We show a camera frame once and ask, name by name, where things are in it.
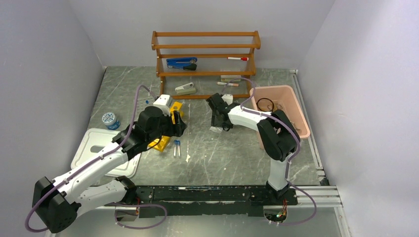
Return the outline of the metal crucible tongs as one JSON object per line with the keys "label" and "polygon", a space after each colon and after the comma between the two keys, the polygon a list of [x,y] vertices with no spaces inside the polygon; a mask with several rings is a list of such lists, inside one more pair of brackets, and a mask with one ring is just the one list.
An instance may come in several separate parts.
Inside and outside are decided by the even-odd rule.
{"label": "metal crucible tongs", "polygon": [[290,117],[290,115],[289,115],[289,113],[287,112],[287,110],[286,110],[286,108],[283,106],[283,105],[281,105],[280,103],[274,103],[275,104],[275,106],[276,106],[276,108],[278,109],[278,110],[282,110],[285,114],[286,114],[286,116],[288,117],[288,119],[289,119],[289,121],[290,121],[290,123],[292,124],[292,126],[293,126],[293,128],[297,131],[297,132],[299,132],[300,131],[300,129],[296,126],[296,124],[291,120],[291,117]]}

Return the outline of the clear plastic bag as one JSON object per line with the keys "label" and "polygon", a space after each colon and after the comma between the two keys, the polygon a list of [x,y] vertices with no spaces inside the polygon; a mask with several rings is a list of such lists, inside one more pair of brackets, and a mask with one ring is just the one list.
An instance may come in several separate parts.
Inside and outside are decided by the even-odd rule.
{"label": "clear plastic bag", "polygon": [[210,131],[220,134],[223,131],[222,127],[211,126]]}

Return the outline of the blue capped test tubes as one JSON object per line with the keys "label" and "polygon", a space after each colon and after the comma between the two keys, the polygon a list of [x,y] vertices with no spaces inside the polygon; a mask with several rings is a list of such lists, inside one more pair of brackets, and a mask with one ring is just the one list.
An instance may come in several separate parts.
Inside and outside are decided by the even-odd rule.
{"label": "blue capped test tubes", "polygon": [[174,158],[178,157],[178,141],[177,140],[174,140],[173,157]]}

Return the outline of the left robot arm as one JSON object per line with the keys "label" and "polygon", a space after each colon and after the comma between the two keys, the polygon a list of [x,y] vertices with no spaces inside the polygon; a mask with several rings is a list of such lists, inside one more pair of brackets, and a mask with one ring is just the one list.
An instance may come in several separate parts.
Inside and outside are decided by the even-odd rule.
{"label": "left robot arm", "polygon": [[32,209],[25,220],[26,229],[37,232],[29,225],[34,213],[46,226],[40,231],[55,234],[99,206],[114,202],[133,204],[137,198],[136,186],[126,176],[98,187],[92,187],[92,184],[117,166],[147,151],[154,140],[163,136],[182,136],[186,127],[179,111],[146,107],[138,120],[132,120],[96,156],[52,180],[42,177],[35,183]]}

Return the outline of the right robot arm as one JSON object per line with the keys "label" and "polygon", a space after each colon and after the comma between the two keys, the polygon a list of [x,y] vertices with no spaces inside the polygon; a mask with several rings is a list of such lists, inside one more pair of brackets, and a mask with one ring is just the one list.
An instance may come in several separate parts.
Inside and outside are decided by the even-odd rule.
{"label": "right robot arm", "polygon": [[212,110],[212,126],[229,131],[237,125],[259,133],[263,148],[271,158],[266,196],[271,204],[279,204],[290,188],[291,160],[300,151],[300,137],[285,112],[261,112],[235,102],[229,104],[219,93],[206,101]]}

